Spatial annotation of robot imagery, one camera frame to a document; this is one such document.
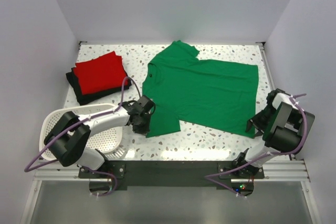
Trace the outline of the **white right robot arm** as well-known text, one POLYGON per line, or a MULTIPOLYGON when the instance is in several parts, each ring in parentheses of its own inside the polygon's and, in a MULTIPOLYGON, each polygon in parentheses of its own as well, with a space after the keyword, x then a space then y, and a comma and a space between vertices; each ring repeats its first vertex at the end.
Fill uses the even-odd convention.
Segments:
POLYGON ((241 152, 232 161, 239 178, 255 176, 263 164, 280 155, 297 154, 315 120, 315 115, 298 108, 296 98, 281 89, 268 93, 266 107, 247 121, 246 132, 262 137, 258 145, 241 152))

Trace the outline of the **green t shirt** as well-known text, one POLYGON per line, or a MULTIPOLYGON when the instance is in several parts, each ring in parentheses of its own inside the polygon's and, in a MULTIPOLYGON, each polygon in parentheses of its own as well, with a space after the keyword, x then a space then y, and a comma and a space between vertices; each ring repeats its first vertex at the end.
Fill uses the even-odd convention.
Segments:
POLYGON ((179 132, 185 121, 252 138, 246 123, 256 112, 258 67, 198 54, 174 41, 148 63, 142 91, 156 109, 147 136, 179 132))

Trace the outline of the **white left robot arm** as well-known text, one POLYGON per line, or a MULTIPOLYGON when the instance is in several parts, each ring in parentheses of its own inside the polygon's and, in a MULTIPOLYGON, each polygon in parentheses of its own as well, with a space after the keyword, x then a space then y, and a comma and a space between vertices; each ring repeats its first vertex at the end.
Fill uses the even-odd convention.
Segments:
POLYGON ((91 149, 87 142, 93 136, 116 127, 132 126, 136 134, 147 135, 156 105, 143 95, 136 101, 109 105, 108 109, 91 113, 65 112, 43 140, 43 144, 63 166, 73 164, 89 168, 97 178, 108 174, 108 159, 98 149, 91 149))

